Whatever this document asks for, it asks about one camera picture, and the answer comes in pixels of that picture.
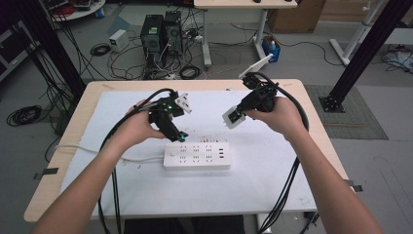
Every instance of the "metal pole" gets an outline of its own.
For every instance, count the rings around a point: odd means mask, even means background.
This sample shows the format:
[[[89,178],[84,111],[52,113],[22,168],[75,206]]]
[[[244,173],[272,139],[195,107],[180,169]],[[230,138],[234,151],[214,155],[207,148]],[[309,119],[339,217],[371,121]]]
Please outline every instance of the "metal pole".
[[[349,45],[347,46],[346,50],[343,53],[343,57],[348,59],[352,51],[355,49],[358,40],[360,39],[361,35],[364,33],[365,29],[368,27],[368,24],[371,23],[373,17],[376,15],[377,11],[383,4],[383,0],[378,0],[376,4],[368,11],[367,16],[361,22],[361,26],[358,28],[356,34],[353,36],[352,40],[350,41]]]
[[[46,13],[38,0],[15,0],[14,8],[19,11],[24,25],[33,33],[34,38],[43,45],[46,53],[70,89],[74,101],[78,102],[86,89],[79,72],[61,45],[56,32],[48,21]]]
[[[342,110],[344,98],[412,5],[413,0],[389,1],[328,97],[319,98],[325,112]]]

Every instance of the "white power strip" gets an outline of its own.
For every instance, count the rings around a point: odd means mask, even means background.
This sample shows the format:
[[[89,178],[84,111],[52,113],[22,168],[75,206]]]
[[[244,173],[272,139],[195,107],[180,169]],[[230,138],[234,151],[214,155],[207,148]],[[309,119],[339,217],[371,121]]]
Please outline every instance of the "white power strip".
[[[167,170],[229,169],[229,143],[182,142],[169,143],[165,148],[164,167]]]

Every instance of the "hand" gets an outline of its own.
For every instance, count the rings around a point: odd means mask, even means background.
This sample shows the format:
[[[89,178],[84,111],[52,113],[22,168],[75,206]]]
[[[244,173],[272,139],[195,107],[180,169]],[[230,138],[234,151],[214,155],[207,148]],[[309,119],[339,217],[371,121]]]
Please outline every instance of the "hand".
[[[115,135],[111,137],[111,141],[116,141],[118,146],[127,150],[136,144],[142,143],[147,138],[165,138],[163,133],[152,128],[148,119],[149,112],[147,110],[132,115],[118,128]]]
[[[246,111],[245,114],[252,119],[266,123],[270,129],[283,134],[286,139],[302,129],[305,130],[297,108],[291,100],[285,97],[274,97],[272,112],[267,113],[254,109]]]

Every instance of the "cardboard box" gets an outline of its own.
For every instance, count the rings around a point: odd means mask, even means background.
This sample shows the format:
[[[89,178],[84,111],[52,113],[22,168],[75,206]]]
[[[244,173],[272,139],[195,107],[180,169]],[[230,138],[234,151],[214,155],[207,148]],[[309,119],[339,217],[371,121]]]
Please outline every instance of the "cardboard box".
[[[325,0],[296,0],[297,8],[276,9],[269,12],[268,23],[272,32],[314,32]]]
[[[274,41],[276,43],[276,49],[271,49],[271,42]],[[273,54],[273,57],[269,60],[269,62],[276,62],[279,60],[280,51],[282,48],[280,44],[277,42],[274,36],[265,36],[262,40],[262,50],[264,51],[265,55],[269,55],[270,53]]]

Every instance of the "black metal frame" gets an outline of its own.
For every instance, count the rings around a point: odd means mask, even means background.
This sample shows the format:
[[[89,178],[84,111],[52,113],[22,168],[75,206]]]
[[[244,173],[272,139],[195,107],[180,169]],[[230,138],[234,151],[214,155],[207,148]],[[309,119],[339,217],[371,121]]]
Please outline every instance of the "black metal frame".
[[[328,97],[319,98],[325,112],[340,112],[350,89],[412,5],[413,0],[389,1]]]

